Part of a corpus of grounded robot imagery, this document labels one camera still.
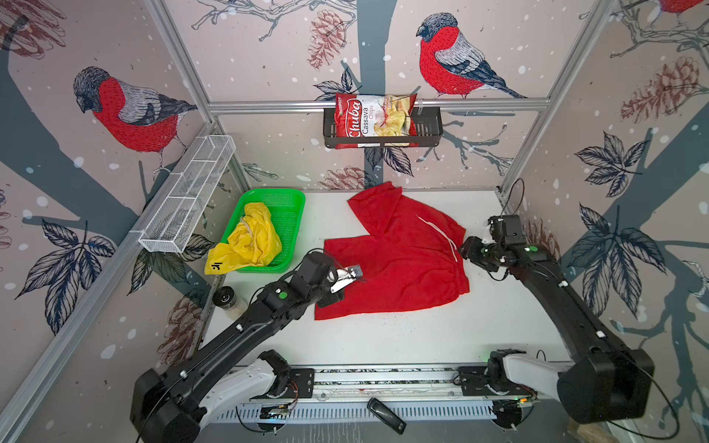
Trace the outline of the red shorts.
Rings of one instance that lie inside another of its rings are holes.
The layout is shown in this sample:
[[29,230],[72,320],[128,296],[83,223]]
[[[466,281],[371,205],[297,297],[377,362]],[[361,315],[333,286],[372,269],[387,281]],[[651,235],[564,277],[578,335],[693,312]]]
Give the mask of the red shorts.
[[388,182],[348,199],[365,236],[328,239],[340,264],[358,265],[363,279],[345,299],[315,309],[315,320],[444,306],[470,292],[459,248],[465,228],[447,214],[406,197]]

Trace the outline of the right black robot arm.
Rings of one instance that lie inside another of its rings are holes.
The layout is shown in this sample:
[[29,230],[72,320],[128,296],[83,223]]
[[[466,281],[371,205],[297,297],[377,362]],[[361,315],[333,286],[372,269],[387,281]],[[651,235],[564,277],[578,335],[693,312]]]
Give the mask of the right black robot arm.
[[522,351],[495,351],[487,361],[489,387],[541,392],[580,424],[642,417],[655,371],[647,352],[626,346],[598,319],[548,249],[528,242],[518,216],[489,218],[489,231],[489,243],[467,237],[461,256],[484,271],[506,269],[521,282],[544,308],[571,356],[567,363],[552,363]]

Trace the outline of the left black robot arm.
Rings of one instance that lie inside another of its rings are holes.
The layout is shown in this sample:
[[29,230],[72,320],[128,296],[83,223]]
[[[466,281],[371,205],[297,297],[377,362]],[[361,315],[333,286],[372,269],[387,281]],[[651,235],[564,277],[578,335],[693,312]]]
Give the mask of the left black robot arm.
[[245,313],[194,356],[164,373],[143,373],[129,415],[138,441],[193,442],[214,418],[238,404],[284,393],[291,367],[277,352],[263,352],[243,368],[237,364],[310,306],[342,301],[345,287],[362,276],[358,265],[342,267],[319,249],[309,251],[293,271],[258,289]]

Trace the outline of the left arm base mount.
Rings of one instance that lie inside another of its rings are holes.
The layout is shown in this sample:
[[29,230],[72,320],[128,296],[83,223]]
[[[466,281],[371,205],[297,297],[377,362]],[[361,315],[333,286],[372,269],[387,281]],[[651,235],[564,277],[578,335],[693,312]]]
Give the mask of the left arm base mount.
[[270,399],[311,399],[315,385],[315,370],[313,368],[293,368],[276,351],[261,353],[258,358],[271,367],[274,379],[271,387],[265,392]]

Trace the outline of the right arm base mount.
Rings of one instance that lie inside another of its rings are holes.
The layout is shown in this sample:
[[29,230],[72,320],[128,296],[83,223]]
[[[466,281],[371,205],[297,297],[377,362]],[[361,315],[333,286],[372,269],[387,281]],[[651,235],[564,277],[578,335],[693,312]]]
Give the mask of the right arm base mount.
[[484,365],[459,367],[452,383],[459,386],[465,396],[537,396],[533,389],[513,382],[508,376],[503,359],[511,354],[525,354],[525,352],[513,349],[493,351]]

